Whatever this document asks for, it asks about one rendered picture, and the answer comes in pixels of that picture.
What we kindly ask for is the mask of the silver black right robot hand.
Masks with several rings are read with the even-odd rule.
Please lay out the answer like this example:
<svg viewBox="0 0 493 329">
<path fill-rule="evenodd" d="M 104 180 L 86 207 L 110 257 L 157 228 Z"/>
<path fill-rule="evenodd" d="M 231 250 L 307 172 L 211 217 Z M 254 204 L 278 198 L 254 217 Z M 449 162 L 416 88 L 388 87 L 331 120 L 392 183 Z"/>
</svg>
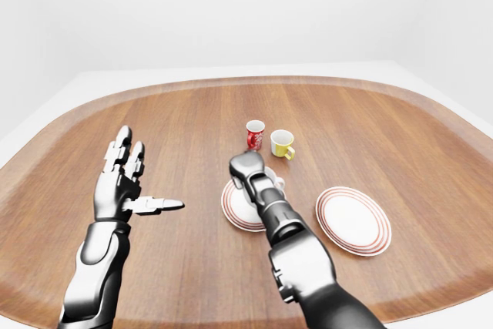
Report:
<svg viewBox="0 0 493 329">
<path fill-rule="evenodd" d="M 251 178 L 264 172 L 263 157 L 256 151 L 247 150 L 234 156 L 229 162 L 229 171 L 234 186 L 238 190 L 244 190 L 247 199 L 255 203 L 256 190 L 253 188 Z"/>
</svg>

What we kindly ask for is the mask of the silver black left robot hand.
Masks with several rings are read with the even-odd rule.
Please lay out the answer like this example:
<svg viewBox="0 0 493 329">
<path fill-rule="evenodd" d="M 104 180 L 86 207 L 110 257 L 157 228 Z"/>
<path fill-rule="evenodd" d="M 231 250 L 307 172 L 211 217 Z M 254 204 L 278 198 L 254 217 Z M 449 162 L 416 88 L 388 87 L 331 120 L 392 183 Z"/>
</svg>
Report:
<svg viewBox="0 0 493 329">
<path fill-rule="evenodd" d="M 144 172 L 145 146 L 132 144 L 132 130 L 124 125 L 105 154 L 105 165 L 94 192 L 94 212 L 97 221 L 126 222 L 132 214 L 153 215 L 179 210 L 180 200 L 142 196 L 139 178 Z"/>
</svg>

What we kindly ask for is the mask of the red patterned mug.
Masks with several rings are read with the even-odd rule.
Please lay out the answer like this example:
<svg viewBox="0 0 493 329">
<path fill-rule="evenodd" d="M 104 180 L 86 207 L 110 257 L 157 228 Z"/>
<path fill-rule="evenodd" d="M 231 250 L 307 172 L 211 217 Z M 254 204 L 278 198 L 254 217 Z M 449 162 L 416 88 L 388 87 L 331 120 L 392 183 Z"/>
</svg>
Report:
<svg viewBox="0 0 493 329">
<path fill-rule="evenodd" d="M 248 149 L 259 150 L 263 142 L 265 123 L 257 119 L 250 120 L 246 124 L 246 129 L 248 132 L 246 140 Z"/>
</svg>

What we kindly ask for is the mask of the white and yellow mug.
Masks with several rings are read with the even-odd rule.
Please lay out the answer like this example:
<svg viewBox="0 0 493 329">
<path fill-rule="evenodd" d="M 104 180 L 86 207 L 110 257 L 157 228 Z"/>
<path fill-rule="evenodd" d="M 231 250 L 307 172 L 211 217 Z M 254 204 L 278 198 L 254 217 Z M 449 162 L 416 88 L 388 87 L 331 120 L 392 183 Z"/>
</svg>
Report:
<svg viewBox="0 0 493 329">
<path fill-rule="evenodd" d="M 288 130 L 277 129 L 270 134 L 271 153 L 276 157 L 285 157 L 292 160 L 295 156 L 295 149 L 292 147 L 294 136 Z"/>
</svg>

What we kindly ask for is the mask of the white plate with red rings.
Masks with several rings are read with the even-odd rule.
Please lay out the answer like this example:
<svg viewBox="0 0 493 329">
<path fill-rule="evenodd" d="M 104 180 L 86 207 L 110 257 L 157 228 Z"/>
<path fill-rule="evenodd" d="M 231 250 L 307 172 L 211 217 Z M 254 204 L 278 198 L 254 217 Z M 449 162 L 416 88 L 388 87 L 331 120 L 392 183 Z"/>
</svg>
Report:
<svg viewBox="0 0 493 329">
<path fill-rule="evenodd" d="M 241 230 L 248 232 L 263 232 L 266 230 L 260 219 L 255 205 L 250 205 L 238 190 L 233 181 L 229 180 L 221 195 L 221 207 L 225 217 Z"/>
<path fill-rule="evenodd" d="M 350 253 L 376 256 L 391 244 L 387 214 L 360 190 L 346 186 L 324 190 L 317 198 L 315 214 L 329 239 Z"/>
</svg>

